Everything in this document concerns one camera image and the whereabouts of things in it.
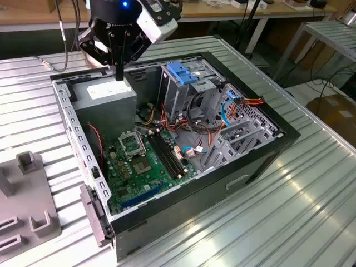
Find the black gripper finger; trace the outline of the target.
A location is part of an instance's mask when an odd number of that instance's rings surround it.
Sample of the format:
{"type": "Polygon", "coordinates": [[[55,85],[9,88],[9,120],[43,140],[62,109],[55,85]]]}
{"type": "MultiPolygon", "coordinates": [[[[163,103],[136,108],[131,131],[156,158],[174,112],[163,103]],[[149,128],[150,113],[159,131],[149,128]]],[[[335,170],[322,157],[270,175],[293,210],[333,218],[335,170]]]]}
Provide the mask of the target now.
{"type": "Polygon", "coordinates": [[[122,81],[124,65],[130,58],[129,41],[131,33],[127,29],[110,29],[108,40],[112,64],[115,67],[115,80],[122,81]]]}

